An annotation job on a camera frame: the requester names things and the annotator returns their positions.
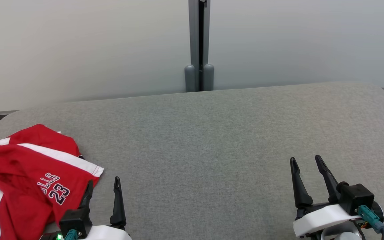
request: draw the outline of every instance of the black cable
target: black cable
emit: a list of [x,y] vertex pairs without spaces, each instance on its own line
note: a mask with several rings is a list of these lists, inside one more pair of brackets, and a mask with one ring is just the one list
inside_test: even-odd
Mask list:
[[382,229],[380,232],[381,232],[381,240],[384,240],[384,229]]
[[364,233],[362,232],[361,227],[358,225],[358,223],[356,223],[355,220],[350,220],[350,221],[353,222],[353,225],[355,225],[355,228],[358,229],[358,232],[361,235],[362,240],[365,240]]

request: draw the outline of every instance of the teal cable connector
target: teal cable connector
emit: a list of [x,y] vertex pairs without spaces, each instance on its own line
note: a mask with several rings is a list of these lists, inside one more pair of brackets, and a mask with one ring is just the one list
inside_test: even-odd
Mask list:
[[362,218],[362,220],[368,222],[376,233],[384,231],[384,224],[380,222],[380,218],[366,205],[358,207],[358,215]]
[[78,240],[78,233],[75,229],[70,229],[69,232],[67,232],[64,240]]

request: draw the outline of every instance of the gray fabric surface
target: gray fabric surface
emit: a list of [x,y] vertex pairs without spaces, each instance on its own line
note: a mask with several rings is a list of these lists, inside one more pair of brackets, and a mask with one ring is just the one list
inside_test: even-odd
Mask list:
[[[126,230],[137,239],[295,239],[290,157],[314,202],[314,161],[362,183],[384,209],[384,91],[322,83],[73,102],[18,111],[0,139],[45,124],[105,168],[91,200],[108,224],[119,176]],[[380,239],[372,230],[367,239]]]

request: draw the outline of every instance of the red garment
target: red garment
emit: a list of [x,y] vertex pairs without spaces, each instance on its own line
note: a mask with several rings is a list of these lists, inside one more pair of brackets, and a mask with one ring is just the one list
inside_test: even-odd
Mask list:
[[75,141],[44,125],[0,140],[0,239],[37,240],[45,225],[76,209],[103,168],[85,161]]

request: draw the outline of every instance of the white panel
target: white panel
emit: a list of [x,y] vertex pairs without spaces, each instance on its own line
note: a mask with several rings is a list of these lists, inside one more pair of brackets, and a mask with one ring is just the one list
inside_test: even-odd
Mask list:
[[185,91],[188,1],[0,0],[0,111]]
[[326,81],[384,87],[384,1],[211,0],[214,88]]

